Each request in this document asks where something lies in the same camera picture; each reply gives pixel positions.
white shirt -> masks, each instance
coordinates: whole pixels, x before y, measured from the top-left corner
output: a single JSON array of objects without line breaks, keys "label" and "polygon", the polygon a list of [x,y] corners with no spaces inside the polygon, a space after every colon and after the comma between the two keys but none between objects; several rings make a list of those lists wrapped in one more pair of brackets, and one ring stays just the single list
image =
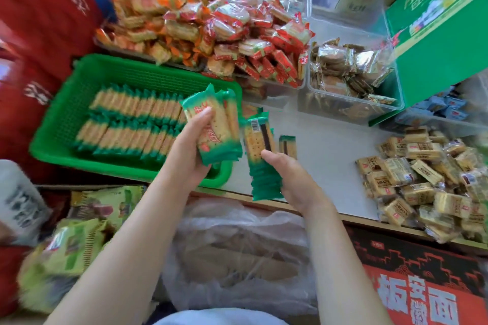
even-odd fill
[{"label": "white shirt", "polygon": [[161,319],[154,325],[286,325],[286,322],[261,311],[240,308],[182,311]]}]

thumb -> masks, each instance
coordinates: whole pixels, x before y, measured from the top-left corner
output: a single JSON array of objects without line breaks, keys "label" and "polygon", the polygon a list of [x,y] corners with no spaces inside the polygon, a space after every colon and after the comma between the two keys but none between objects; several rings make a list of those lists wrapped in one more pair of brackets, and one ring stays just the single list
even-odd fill
[{"label": "thumb", "polygon": [[263,150],[261,152],[261,157],[270,165],[272,165],[281,177],[284,177],[290,167],[290,160],[293,159],[286,154],[273,153],[269,150]]},{"label": "thumb", "polygon": [[185,128],[181,132],[182,138],[195,143],[202,133],[204,127],[210,123],[213,115],[214,111],[212,107],[206,107],[202,112],[188,121]]}]

green cardboard box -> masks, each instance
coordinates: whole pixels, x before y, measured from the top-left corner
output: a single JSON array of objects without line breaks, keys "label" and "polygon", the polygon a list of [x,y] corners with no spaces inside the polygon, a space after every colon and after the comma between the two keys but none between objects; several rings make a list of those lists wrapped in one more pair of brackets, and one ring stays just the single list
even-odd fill
[{"label": "green cardboard box", "polygon": [[488,0],[397,0],[386,15],[405,108],[488,67]]}]

white plastic bag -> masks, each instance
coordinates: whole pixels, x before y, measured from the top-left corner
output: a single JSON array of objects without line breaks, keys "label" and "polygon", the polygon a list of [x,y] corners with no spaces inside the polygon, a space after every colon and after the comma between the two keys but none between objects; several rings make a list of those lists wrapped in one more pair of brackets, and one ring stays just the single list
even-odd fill
[{"label": "white plastic bag", "polygon": [[200,198],[186,207],[162,280],[177,310],[317,314],[303,218]]}]

person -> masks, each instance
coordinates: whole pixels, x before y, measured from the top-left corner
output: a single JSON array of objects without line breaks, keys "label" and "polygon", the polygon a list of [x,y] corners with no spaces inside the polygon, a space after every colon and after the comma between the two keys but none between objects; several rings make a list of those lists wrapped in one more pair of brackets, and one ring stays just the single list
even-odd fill
[{"label": "person", "polygon": [[[209,171],[197,139],[213,111],[206,108],[176,138],[166,162],[121,229],[63,298],[45,325],[141,325],[189,193]],[[261,156],[283,177],[285,199],[304,217],[322,324],[391,325],[331,200],[285,154]],[[284,325],[259,311],[182,311],[157,325]]]}]

